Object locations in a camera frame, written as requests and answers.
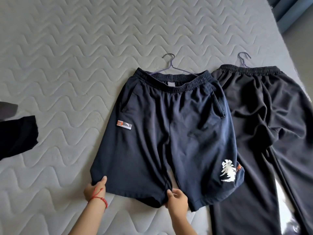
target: white chinese character print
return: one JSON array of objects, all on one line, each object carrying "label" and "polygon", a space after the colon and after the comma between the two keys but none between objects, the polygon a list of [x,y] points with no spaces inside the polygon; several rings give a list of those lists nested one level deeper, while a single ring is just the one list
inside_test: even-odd
[{"label": "white chinese character print", "polygon": [[225,182],[231,182],[235,181],[236,179],[236,168],[233,165],[233,162],[231,160],[225,159],[225,162],[222,162],[223,170],[220,176],[223,176],[227,174],[228,179],[226,180],[221,180]]}]

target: elastic waistband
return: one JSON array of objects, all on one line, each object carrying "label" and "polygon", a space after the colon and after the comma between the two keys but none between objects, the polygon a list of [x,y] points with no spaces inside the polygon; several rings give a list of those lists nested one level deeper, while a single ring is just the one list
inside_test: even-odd
[{"label": "elastic waistband", "polygon": [[223,64],[219,67],[219,70],[230,71],[234,73],[238,72],[246,75],[268,75],[282,73],[282,71],[276,66],[260,68],[243,68],[231,64]]},{"label": "elastic waistband", "polygon": [[[199,87],[203,83],[208,82],[210,79],[213,79],[212,75],[206,70],[201,73],[196,74],[162,74],[155,73],[151,75],[151,72],[144,71],[140,68],[134,73],[134,76],[138,77],[148,85],[157,88],[159,90],[169,92],[169,93],[180,93],[194,88]],[[168,86],[163,81],[167,82],[186,82],[182,86]]]}]

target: navy blue shorts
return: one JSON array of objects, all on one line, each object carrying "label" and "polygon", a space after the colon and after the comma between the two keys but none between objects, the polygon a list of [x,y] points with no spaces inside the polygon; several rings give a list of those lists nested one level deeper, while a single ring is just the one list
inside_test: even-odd
[{"label": "navy blue shorts", "polygon": [[90,173],[106,191],[158,208],[171,168],[191,211],[224,200],[244,180],[225,95],[208,71],[137,69],[120,92]]}]

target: gray mattress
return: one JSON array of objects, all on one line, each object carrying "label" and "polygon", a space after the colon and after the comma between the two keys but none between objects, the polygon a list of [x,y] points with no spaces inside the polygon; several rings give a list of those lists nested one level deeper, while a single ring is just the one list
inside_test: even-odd
[{"label": "gray mattress", "polygon": [[[278,66],[301,84],[266,0],[0,0],[0,101],[38,145],[0,161],[0,234],[67,234],[117,95],[137,67]],[[279,190],[282,228],[291,214]],[[99,234],[174,234],[166,208],[107,195]],[[210,234],[209,211],[188,213]]]}]

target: pocket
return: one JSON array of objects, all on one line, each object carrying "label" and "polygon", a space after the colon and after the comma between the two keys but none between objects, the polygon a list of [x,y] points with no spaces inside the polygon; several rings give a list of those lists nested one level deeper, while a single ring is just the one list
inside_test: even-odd
[{"label": "pocket", "polygon": [[220,116],[221,118],[225,117],[225,111],[224,111],[224,107],[223,104],[221,103],[221,101],[216,97],[213,88],[210,86],[212,93],[211,96],[213,97],[213,107],[215,107],[215,112],[217,112],[218,116]]},{"label": "pocket", "polygon": [[120,105],[120,111],[121,112],[126,112],[130,109],[132,109],[133,101],[136,98],[135,90],[138,87],[139,80],[136,80],[133,84],[130,84],[130,86],[126,85],[123,93],[123,97],[121,100],[121,105]]}]

